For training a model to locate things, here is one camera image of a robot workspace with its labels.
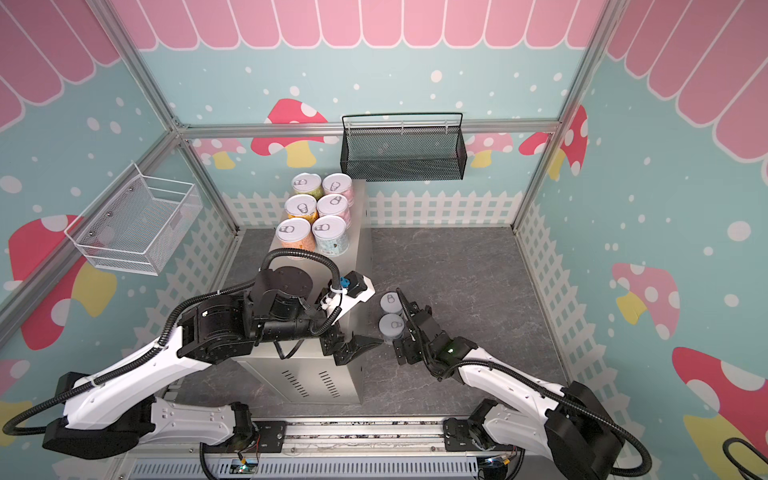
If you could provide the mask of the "black mesh wall basket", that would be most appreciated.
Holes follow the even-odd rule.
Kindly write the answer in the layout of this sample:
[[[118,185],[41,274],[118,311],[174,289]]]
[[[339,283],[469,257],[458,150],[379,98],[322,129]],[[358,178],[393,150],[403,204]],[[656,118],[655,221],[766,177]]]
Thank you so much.
[[[464,178],[467,150],[460,112],[341,117],[341,171],[368,182]]]

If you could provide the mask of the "green label can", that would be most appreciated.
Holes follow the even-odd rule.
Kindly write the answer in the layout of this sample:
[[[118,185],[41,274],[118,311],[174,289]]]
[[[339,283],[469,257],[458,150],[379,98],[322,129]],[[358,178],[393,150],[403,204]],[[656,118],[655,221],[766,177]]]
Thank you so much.
[[[292,179],[291,184],[293,192],[296,195],[310,195],[316,200],[319,200],[325,195],[322,186],[322,178],[315,173],[300,173]]]

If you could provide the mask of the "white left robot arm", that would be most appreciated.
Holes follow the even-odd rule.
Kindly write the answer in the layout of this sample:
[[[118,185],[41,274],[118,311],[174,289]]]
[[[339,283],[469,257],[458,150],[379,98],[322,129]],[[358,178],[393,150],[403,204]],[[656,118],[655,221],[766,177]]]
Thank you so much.
[[[248,356],[262,343],[317,338],[323,355],[346,365],[382,343],[346,337],[339,324],[374,293],[370,278],[357,271],[343,275],[324,255],[272,250],[252,279],[182,301],[157,339],[99,373],[63,375],[54,397],[10,418],[2,431],[11,437],[40,435],[45,449],[85,460],[150,443],[246,450],[259,438],[247,405],[182,405],[162,399],[159,391]]]

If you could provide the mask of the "white lid can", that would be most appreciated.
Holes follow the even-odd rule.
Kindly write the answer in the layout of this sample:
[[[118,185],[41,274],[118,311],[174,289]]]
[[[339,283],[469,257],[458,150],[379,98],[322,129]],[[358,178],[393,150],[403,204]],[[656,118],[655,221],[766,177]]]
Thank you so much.
[[[337,257],[349,248],[347,224],[336,215],[318,218],[312,225],[316,251],[327,257]]]
[[[402,303],[396,292],[386,292],[380,299],[380,308],[385,314],[400,315]]]

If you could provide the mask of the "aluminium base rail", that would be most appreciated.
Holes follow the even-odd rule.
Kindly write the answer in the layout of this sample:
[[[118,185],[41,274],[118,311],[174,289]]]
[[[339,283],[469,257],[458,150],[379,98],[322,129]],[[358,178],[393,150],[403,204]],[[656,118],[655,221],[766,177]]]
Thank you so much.
[[[500,453],[450,451],[442,417],[294,418],[269,443],[242,455],[198,447],[140,446],[109,479],[482,479]]]

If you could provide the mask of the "pink white label can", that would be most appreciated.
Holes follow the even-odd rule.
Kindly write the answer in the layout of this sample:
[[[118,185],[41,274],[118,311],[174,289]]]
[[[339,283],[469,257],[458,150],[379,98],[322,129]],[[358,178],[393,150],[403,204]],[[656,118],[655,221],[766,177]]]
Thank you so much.
[[[317,201],[317,211],[320,217],[338,216],[347,226],[351,225],[349,200],[342,194],[327,194]]]

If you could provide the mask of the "brown label can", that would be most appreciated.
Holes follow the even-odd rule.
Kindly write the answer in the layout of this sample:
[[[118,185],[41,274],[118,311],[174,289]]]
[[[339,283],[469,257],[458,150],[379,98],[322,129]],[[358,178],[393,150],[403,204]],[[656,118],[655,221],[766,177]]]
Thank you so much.
[[[316,248],[312,225],[304,218],[288,218],[282,221],[277,226],[276,238],[283,248],[306,251],[314,251]]]

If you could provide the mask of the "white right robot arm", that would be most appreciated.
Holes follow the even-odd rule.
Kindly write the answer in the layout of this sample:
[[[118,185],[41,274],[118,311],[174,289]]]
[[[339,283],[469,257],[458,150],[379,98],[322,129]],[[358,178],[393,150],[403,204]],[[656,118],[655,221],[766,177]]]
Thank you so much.
[[[401,360],[422,363],[439,381],[453,379],[493,397],[479,407],[476,443],[513,445],[550,459],[567,479],[637,478],[651,471],[648,449],[618,425],[584,384],[547,382],[511,367],[464,337],[452,338],[430,307],[400,301],[407,334]]]

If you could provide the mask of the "grey label can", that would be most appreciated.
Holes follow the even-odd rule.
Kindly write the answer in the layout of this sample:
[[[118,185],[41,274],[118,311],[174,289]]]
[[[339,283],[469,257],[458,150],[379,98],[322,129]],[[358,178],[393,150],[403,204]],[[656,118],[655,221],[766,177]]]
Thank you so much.
[[[388,343],[401,339],[406,329],[403,318],[393,313],[383,315],[379,320],[378,328]]]

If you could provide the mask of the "yellow label can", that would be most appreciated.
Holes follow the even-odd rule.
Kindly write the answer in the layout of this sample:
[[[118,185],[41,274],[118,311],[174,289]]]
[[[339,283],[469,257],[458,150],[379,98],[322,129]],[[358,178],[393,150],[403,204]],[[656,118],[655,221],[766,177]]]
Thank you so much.
[[[285,202],[285,212],[289,218],[301,218],[313,224],[319,217],[317,199],[309,194],[296,194]]]

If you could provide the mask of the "grey metal cabinet counter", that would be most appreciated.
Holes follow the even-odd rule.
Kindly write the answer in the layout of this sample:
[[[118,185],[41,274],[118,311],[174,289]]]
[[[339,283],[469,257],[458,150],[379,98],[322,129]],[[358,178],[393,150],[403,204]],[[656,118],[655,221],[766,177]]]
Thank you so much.
[[[348,233],[350,244],[345,253],[332,258],[341,274],[355,270],[373,280],[371,230],[366,212],[366,181],[353,180],[354,205],[351,208],[352,224]],[[312,278],[313,290],[310,302],[315,302],[321,289],[330,281],[327,268],[304,259],[283,257],[272,263],[272,268],[295,265]],[[358,305],[338,321],[345,334],[344,342],[359,340],[361,336],[373,336],[367,326],[372,301]],[[267,385],[274,393],[290,403],[309,404],[360,404],[363,396],[364,358],[362,355],[351,363],[336,366],[332,356],[323,356],[319,339],[306,340],[298,352],[288,360],[280,360],[272,343],[260,344],[248,356],[235,358],[249,374]]]

